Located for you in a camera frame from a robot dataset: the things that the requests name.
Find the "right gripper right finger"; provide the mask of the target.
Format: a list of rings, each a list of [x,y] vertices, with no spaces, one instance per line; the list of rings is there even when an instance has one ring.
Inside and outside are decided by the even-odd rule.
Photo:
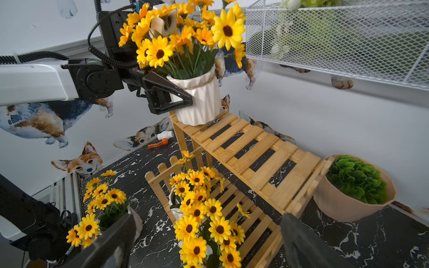
[[[291,213],[282,216],[280,230],[290,268],[352,268],[322,238]]]

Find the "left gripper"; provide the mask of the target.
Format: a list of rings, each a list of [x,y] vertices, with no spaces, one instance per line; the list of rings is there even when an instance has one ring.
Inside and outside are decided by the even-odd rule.
[[[155,115],[193,105],[189,93],[152,69],[121,69],[120,77],[131,92],[136,92],[137,97],[147,99],[149,109]]]

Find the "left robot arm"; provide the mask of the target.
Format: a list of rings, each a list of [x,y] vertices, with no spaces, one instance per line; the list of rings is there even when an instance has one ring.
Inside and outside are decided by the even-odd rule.
[[[146,98],[151,113],[160,115],[193,105],[185,90],[156,74],[154,68],[140,69],[136,45],[119,47],[120,23],[133,10],[141,11],[145,1],[131,1],[115,11],[103,11],[95,1],[97,23],[105,45],[93,45],[89,59],[71,60],[51,51],[37,51],[1,57],[1,106],[82,99],[95,103],[128,86],[137,97]]]

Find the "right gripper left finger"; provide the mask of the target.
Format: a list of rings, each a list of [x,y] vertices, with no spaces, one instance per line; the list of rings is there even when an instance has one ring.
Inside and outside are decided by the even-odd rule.
[[[143,220],[132,208],[64,268],[127,268],[131,250],[143,230]]]

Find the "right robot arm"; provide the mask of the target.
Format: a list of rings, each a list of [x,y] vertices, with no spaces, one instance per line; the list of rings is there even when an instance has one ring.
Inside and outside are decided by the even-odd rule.
[[[69,246],[67,229],[59,210],[51,203],[37,201],[1,177],[1,228],[10,223],[10,240],[15,247],[27,251],[32,259],[57,260]],[[127,268],[136,237],[137,221],[131,213],[122,216],[94,244],[71,258],[65,268]],[[268,242],[268,256],[255,257],[260,267],[267,267],[276,250],[285,247],[291,268],[350,268],[352,264],[341,257],[325,241],[310,231],[290,213],[283,216],[273,231],[274,241]]]

